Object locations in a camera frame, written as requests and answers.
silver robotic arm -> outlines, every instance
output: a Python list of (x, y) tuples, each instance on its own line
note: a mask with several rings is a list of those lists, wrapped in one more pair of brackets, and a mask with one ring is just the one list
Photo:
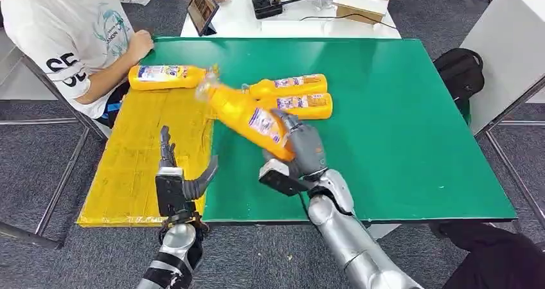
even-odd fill
[(194, 200), (206, 191), (218, 168), (218, 159), (213, 156), (199, 178), (186, 180), (183, 169), (176, 166), (174, 144), (169, 140), (168, 127), (163, 127), (156, 175), (159, 214), (167, 216), (159, 233), (161, 248), (137, 289), (189, 288), (193, 271), (202, 258), (201, 242), (208, 228), (201, 223)]
[[(323, 236), (339, 268), (354, 289), (422, 288), (403, 273), (371, 237), (353, 210), (353, 200), (343, 176), (327, 167), (317, 130), (296, 116), (274, 111), (289, 130), (288, 140), (296, 154), (284, 163), (265, 152), (260, 182), (288, 196), (307, 192), (308, 217)], [(161, 248), (137, 289), (188, 288), (202, 258), (204, 232), (193, 200), (202, 196), (217, 170), (217, 157), (196, 180), (184, 179), (176, 166), (168, 128), (161, 131), (161, 161), (156, 175), (161, 216), (167, 216)]]
[(381, 249), (356, 218), (343, 176), (327, 168), (317, 130), (296, 116), (274, 112), (289, 130), (296, 158), (288, 164), (272, 158), (260, 170), (260, 181), (286, 195), (307, 191), (308, 217), (320, 231), (335, 261), (354, 289), (422, 288)]

gray carpet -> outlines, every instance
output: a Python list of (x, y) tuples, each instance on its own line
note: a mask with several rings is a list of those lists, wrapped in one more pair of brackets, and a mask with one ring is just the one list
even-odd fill
[[(431, 57), (456, 47), (486, 4), (476, 0), (391, 0), (403, 37), (422, 39)], [(178, 35), (180, 0), (129, 6), (135, 28)], [(57, 102), (0, 102), (0, 119), (67, 116)], [(525, 105), (513, 118), (545, 119), (545, 107)], [(75, 146), (80, 126), (0, 127), (0, 219), (34, 228)], [(545, 198), (545, 131), (501, 127), (494, 131), (532, 193)], [(486, 140), (483, 153), (520, 217), (523, 233), (544, 241), (524, 198)], [(0, 236), (0, 288), (134, 288), (158, 248), (156, 229), (85, 229), (73, 222), (93, 179), (103, 145), (90, 138), (46, 236), (63, 238), (62, 250), (45, 250)], [(513, 230), (510, 224), (501, 224)], [(441, 288), (465, 253), (437, 240), (425, 225), (403, 225), (380, 240), (392, 260), (428, 289)], [(214, 227), (193, 288), (349, 288), (321, 238), (309, 225)]]

green tabletop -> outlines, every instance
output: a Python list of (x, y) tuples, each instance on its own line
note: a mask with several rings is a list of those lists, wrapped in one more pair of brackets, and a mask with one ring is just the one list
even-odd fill
[[(507, 220), (515, 212), (419, 40), (158, 39), (143, 64), (217, 63), (233, 87), (323, 73), (333, 115), (309, 121), (361, 220)], [(209, 222), (302, 221), (297, 196), (258, 182), (259, 147), (214, 125)]]

plastic bottle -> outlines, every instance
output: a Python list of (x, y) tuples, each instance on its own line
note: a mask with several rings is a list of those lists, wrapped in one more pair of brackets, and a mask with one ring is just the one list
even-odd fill
[(304, 120), (327, 119), (333, 112), (333, 100), (329, 93), (268, 97), (258, 100), (257, 104), (265, 109), (284, 110)]
[(129, 83), (135, 90), (194, 88), (205, 74), (196, 66), (133, 66)]
[(323, 74), (290, 77), (279, 80), (263, 79), (256, 84), (243, 87), (255, 99), (270, 96), (292, 96), (326, 93), (327, 80)]
[(285, 145), (283, 123), (267, 109), (258, 106), (250, 95), (218, 82), (215, 73), (208, 73), (197, 87), (195, 97), (207, 101), (217, 118), (256, 145), (283, 161), (294, 158)]

bottle label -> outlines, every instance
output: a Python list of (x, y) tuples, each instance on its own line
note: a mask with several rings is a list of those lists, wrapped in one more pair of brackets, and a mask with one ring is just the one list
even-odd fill
[(275, 80), (274, 86), (276, 88), (286, 88), (286, 87), (293, 87), (294, 85), (303, 85), (305, 83), (314, 83), (319, 81), (320, 81), (319, 76), (314, 74), (314, 75), (305, 75), (305, 76)]
[(325, 106), (327, 104), (323, 94), (311, 94), (303, 96), (290, 96), (287, 98), (277, 98), (278, 109), (287, 110), (293, 108), (308, 108)]
[(279, 128), (276, 120), (266, 110), (256, 108), (248, 125), (259, 134), (270, 137), (275, 143), (280, 142)]
[(166, 82), (187, 76), (187, 66), (141, 66), (138, 71), (138, 79), (143, 82)]

